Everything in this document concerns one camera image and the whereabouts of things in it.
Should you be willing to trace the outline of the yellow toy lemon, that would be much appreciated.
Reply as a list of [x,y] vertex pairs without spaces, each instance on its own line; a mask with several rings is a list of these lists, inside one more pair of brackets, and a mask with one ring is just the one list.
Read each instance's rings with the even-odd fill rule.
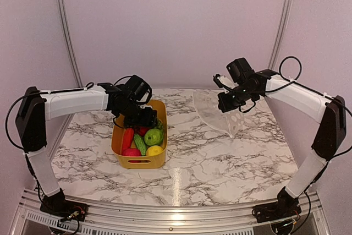
[[146,156],[156,156],[163,152],[164,148],[159,145],[150,146],[146,151]]

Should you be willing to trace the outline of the clear polka dot zip bag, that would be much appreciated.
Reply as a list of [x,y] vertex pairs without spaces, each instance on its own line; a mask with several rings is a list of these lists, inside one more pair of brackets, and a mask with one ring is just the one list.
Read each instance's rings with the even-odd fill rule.
[[218,108],[220,91],[195,91],[193,104],[201,120],[214,130],[227,134],[234,139],[244,125],[244,114],[239,110],[223,113]]

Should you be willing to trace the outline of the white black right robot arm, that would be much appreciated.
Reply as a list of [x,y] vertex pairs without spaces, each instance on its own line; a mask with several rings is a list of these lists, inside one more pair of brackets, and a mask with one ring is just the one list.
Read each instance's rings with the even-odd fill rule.
[[224,89],[218,95],[222,112],[238,110],[249,101],[265,98],[299,164],[284,188],[290,197],[299,197],[330,160],[338,156],[347,134],[349,113],[343,97],[314,92],[268,69],[251,70],[244,81],[237,81],[237,86],[219,74],[213,79]]

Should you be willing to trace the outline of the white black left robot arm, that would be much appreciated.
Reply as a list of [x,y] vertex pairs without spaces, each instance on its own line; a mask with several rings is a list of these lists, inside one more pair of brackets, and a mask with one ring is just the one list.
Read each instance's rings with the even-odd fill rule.
[[107,111],[124,117],[129,128],[152,128],[157,125],[157,111],[142,98],[151,98],[151,88],[144,81],[127,81],[113,85],[99,83],[90,88],[68,90],[37,90],[29,87],[21,99],[15,119],[22,148],[34,177],[45,196],[47,205],[58,216],[69,212],[69,203],[58,193],[61,188],[47,155],[46,122],[57,117],[86,111]]

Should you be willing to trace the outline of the green toy grape bunch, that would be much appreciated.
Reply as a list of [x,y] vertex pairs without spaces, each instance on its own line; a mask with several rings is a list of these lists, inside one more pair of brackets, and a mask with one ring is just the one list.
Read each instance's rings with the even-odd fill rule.
[[160,119],[157,120],[157,124],[156,124],[155,128],[163,131],[163,123]]

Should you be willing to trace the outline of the green toy apple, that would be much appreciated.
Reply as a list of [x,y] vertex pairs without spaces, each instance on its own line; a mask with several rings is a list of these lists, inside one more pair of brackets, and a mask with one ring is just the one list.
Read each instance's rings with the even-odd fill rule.
[[164,139],[163,131],[153,128],[146,132],[144,135],[144,142],[148,146],[160,145]]

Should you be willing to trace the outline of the red toy pomegranate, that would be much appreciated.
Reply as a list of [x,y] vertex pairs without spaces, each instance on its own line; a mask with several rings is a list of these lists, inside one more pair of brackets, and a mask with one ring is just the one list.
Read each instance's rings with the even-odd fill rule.
[[136,133],[139,134],[141,137],[145,136],[145,134],[149,131],[149,128],[145,127],[137,127],[136,128]]

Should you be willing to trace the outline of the yellow plastic basket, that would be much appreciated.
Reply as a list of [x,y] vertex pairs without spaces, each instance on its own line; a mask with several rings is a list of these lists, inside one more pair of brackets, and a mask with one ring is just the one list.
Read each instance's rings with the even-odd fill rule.
[[160,168],[166,160],[168,144],[167,111],[165,104],[160,100],[151,100],[148,103],[153,110],[157,111],[157,118],[163,123],[164,139],[161,143],[163,149],[159,154],[152,156],[124,156],[122,155],[123,136],[125,129],[116,125],[113,127],[111,148],[116,155],[120,165],[127,169],[154,169]]

